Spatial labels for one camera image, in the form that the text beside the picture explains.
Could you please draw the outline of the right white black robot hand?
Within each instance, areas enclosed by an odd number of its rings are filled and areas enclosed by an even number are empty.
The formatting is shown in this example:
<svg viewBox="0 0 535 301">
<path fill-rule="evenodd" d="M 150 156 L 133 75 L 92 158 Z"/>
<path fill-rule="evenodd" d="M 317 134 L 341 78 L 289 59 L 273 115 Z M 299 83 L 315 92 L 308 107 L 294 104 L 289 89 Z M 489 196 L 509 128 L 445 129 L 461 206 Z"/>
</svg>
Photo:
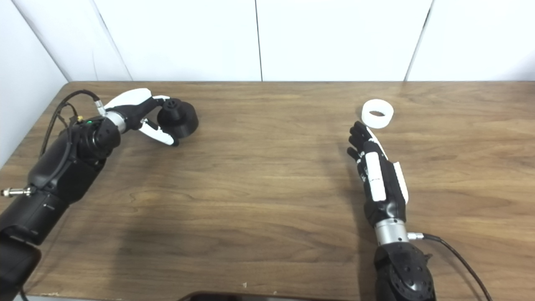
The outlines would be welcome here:
<svg viewBox="0 0 535 301">
<path fill-rule="evenodd" d="M 355 161 L 363 182 L 367 222 L 375 226 L 386 219 L 407 221 L 408 190 L 398 162 L 391 162 L 373 132 L 360 121 L 349 130 L 348 155 Z"/>
</svg>

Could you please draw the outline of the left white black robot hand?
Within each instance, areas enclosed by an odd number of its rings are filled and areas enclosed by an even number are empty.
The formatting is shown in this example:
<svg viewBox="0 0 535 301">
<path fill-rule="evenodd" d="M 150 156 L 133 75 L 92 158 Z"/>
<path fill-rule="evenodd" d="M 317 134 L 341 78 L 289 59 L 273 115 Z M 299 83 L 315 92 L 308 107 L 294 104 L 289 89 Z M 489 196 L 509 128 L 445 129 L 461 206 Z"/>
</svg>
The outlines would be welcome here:
<svg viewBox="0 0 535 301">
<path fill-rule="evenodd" d="M 141 131 L 144 135 L 164 143 L 178 146 L 179 139 L 164 132 L 163 127 L 149 120 L 148 114 L 157 107 L 163 108 L 171 98 L 165 95 L 153 96 L 147 88 L 136 88 L 119 94 L 104 106 L 106 118 L 115 122 L 120 133 Z"/>
</svg>

